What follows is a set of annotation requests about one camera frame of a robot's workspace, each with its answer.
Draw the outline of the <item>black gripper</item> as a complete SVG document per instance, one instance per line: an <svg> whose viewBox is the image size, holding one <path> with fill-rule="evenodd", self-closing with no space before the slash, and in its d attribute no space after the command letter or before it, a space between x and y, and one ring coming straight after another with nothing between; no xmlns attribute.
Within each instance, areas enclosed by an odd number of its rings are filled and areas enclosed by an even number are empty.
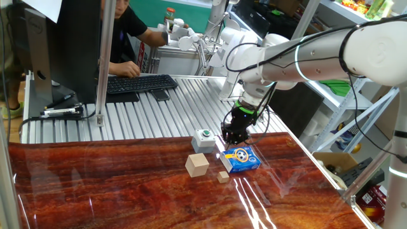
<svg viewBox="0 0 407 229"><path fill-rule="evenodd" d="M221 131L223 140L227 144L233 144L233 135L237 135L237 144L245 142L250 137L247 127L252 124L254 111L246 108L234 107L231 110L230 123L222 123Z"/></svg>

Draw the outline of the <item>person's right hand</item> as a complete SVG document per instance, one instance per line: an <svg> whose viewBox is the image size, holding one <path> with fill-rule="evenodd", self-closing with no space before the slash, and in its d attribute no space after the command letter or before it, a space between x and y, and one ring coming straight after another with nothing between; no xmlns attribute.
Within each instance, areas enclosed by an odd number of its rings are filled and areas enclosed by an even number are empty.
<svg viewBox="0 0 407 229"><path fill-rule="evenodd" d="M128 78L140 76L141 70L138 65L132 61L123 62L118 64L118 73L119 76L124 76Z"/></svg>

